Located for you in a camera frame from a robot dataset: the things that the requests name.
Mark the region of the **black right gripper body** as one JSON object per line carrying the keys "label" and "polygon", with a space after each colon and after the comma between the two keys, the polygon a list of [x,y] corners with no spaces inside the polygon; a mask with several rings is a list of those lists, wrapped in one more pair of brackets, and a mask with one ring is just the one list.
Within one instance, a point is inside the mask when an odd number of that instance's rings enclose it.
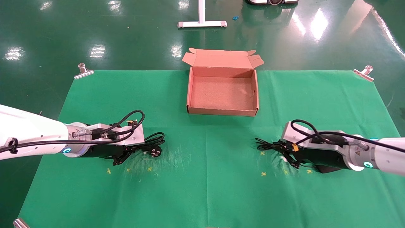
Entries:
{"label": "black right gripper body", "polygon": [[343,155],[334,150],[300,148],[297,151],[297,160],[314,164],[320,173],[349,169],[345,164]]}

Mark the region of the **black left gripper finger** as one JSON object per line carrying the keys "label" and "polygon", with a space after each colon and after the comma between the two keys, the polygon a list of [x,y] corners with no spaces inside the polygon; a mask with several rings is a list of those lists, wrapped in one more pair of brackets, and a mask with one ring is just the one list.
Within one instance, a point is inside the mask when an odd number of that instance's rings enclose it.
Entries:
{"label": "black left gripper finger", "polygon": [[122,152],[117,152],[112,156],[113,159],[113,166],[121,165],[123,162],[125,162],[133,153],[133,150],[131,149],[126,149],[123,150]]}

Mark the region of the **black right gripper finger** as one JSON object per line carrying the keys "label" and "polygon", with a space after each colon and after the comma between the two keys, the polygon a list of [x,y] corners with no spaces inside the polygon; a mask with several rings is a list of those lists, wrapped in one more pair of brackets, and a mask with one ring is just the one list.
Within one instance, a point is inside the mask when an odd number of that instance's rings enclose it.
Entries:
{"label": "black right gripper finger", "polygon": [[301,162],[294,157],[294,151],[282,151],[282,156],[295,169],[299,169]]}
{"label": "black right gripper finger", "polygon": [[275,150],[277,151],[298,151],[298,145],[292,142],[275,142]]}

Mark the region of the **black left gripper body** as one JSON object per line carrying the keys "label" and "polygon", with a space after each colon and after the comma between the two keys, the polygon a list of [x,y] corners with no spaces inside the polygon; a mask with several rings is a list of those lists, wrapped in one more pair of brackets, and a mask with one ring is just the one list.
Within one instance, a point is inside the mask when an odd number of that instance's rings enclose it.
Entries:
{"label": "black left gripper body", "polygon": [[131,149],[133,153],[135,152],[135,147],[133,146],[123,146],[123,145],[111,145],[111,144],[97,144],[91,146],[84,154],[83,158],[105,158],[112,159],[112,156],[117,152],[122,152],[123,150]]}

